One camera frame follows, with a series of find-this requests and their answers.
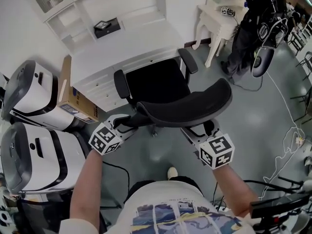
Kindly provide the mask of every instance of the black jacket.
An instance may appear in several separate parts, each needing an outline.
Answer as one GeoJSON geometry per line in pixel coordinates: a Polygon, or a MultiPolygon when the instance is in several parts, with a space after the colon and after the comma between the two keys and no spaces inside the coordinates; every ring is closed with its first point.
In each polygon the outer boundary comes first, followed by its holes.
{"type": "Polygon", "coordinates": [[[249,11],[241,22],[241,27],[248,31],[256,31],[258,21],[271,18],[275,12],[272,0],[246,0],[249,11]]]}

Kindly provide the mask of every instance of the chair armrest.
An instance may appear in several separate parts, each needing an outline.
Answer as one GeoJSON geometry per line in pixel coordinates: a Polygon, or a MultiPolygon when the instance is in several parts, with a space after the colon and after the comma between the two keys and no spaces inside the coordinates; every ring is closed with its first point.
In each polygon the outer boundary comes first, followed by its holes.
{"type": "Polygon", "coordinates": [[[198,66],[191,53],[187,49],[178,49],[178,52],[185,63],[187,71],[190,74],[196,73],[198,71],[198,66]]]}
{"type": "Polygon", "coordinates": [[[126,81],[126,77],[122,70],[117,70],[114,73],[114,82],[120,98],[125,99],[130,97],[130,91],[126,81]]]}

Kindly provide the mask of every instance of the table leg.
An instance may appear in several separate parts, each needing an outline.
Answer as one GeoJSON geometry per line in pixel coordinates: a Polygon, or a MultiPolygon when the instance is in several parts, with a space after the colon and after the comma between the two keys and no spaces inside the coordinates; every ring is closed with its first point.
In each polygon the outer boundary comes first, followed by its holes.
{"type": "Polygon", "coordinates": [[[211,48],[211,44],[213,43],[213,38],[214,38],[214,34],[212,32],[210,32],[210,43],[209,43],[209,48],[211,48]]]}
{"type": "Polygon", "coordinates": [[[215,55],[215,52],[216,52],[216,50],[217,50],[217,48],[221,42],[221,39],[222,38],[218,34],[214,34],[214,36],[212,38],[212,42],[211,42],[211,48],[209,51],[209,55],[208,55],[207,61],[205,63],[206,68],[210,67],[211,60],[213,59],[213,57],[215,55]]]}
{"type": "Polygon", "coordinates": [[[197,25],[197,28],[196,28],[196,44],[194,44],[194,45],[192,46],[192,48],[193,48],[194,50],[196,50],[196,49],[199,47],[199,45],[200,45],[200,41],[201,41],[201,32],[202,32],[203,26],[204,26],[204,24],[203,24],[203,22],[200,20],[199,23],[198,23],[198,25],[197,25]]]}
{"type": "Polygon", "coordinates": [[[221,50],[223,49],[224,45],[225,45],[226,40],[225,39],[221,39],[220,45],[219,45],[219,49],[218,52],[216,53],[216,56],[218,57],[221,50]]]}

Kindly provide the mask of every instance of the cardboard box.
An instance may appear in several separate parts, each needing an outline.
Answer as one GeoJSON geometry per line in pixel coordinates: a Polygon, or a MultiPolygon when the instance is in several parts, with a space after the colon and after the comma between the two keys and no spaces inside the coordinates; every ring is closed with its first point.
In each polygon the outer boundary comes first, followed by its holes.
{"type": "Polygon", "coordinates": [[[58,79],[58,107],[86,123],[98,122],[98,107],[75,88],[70,86],[72,58],[64,58],[58,79]]]}

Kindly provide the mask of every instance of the white table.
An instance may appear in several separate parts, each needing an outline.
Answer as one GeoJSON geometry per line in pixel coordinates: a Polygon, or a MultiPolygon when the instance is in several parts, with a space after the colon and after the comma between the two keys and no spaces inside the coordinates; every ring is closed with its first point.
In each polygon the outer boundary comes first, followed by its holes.
{"type": "MultiPolygon", "coordinates": [[[[211,44],[209,45],[210,52],[205,63],[205,66],[208,68],[210,67],[211,60],[213,59],[218,46],[219,49],[216,54],[217,57],[226,42],[233,37],[233,32],[237,26],[237,22],[233,17],[222,15],[220,11],[214,10],[213,6],[210,6],[209,4],[199,5],[198,7],[202,13],[200,14],[200,20],[196,28],[196,44],[194,44],[192,48],[196,50],[199,47],[202,27],[206,26],[212,39],[211,44]]],[[[245,10],[236,11],[236,18],[239,23],[245,13],[245,10]]]]}

